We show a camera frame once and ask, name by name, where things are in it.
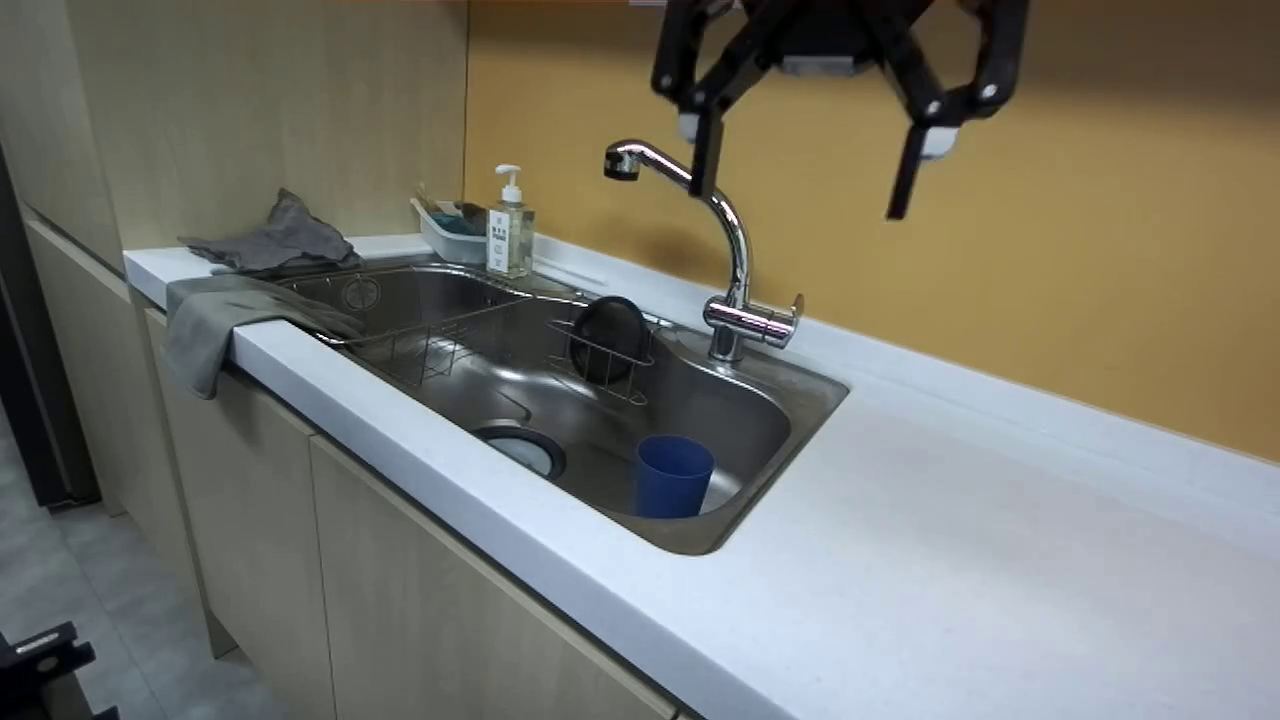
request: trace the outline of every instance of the blue cup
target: blue cup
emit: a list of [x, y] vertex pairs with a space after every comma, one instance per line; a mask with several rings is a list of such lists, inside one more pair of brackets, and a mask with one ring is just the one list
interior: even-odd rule
[[695, 518], [712, 481], [712, 453], [685, 438], [646, 438], [636, 453], [636, 518]]

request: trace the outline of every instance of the chrome faucet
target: chrome faucet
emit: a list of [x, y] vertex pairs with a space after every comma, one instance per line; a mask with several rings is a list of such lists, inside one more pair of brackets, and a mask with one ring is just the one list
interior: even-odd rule
[[[680, 189], [693, 185], [693, 173], [685, 163], [675, 163], [670, 156], [662, 156], [661, 147], [650, 147], [644, 139], [615, 139], [603, 154], [603, 178], [613, 178], [613, 180], [638, 180], [638, 163], [656, 170], [661, 178], [668, 178]], [[712, 195], [705, 195], [705, 206], [712, 207], [712, 217], [727, 242], [727, 290], [724, 290], [724, 296], [712, 296], [705, 304], [705, 326], [712, 327], [708, 362], [714, 372], [730, 372], [730, 364], [738, 362], [738, 341], [782, 347], [794, 337], [805, 296], [794, 296], [790, 316], [755, 310], [749, 299], [749, 285], [752, 285], [749, 229], [719, 189]]]

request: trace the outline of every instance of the sink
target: sink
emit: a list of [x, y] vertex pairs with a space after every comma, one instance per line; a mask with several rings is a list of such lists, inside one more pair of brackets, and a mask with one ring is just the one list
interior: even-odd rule
[[[586, 304], [563, 285], [531, 291], [423, 264], [295, 279], [295, 291], [366, 327], [334, 344], [348, 362], [609, 519], [685, 555], [719, 548], [847, 396], [843, 385], [763, 351], [743, 351], [735, 377], [708, 372], [708, 337], [670, 326], [646, 326], [646, 351], [590, 385], [568, 351]], [[632, 455], [656, 433], [699, 439], [714, 455], [699, 518], [628, 511]]]

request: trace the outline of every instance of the drain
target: drain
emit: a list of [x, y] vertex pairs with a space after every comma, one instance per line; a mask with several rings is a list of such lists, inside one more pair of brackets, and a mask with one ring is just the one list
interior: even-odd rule
[[529, 427], [473, 427], [488, 447], [504, 453], [509, 459], [525, 466], [534, 476], [563, 471], [563, 447]]

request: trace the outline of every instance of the wooden cabinet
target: wooden cabinet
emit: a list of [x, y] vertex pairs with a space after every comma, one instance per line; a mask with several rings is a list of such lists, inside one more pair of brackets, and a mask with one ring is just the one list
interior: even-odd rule
[[29, 224], [49, 321], [65, 358], [83, 444], [107, 504], [123, 510], [168, 573], [196, 589], [179, 490], [142, 327], [119, 278], [49, 224]]
[[338, 234], [454, 195], [464, 0], [5, 0], [14, 195], [107, 270], [243, 234], [291, 189]]
[[331, 715], [311, 427], [241, 377], [214, 402], [159, 372], [203, 603], [304, 720]]
[[675, 715], [670, 702], [317, 438], [334, 715]]

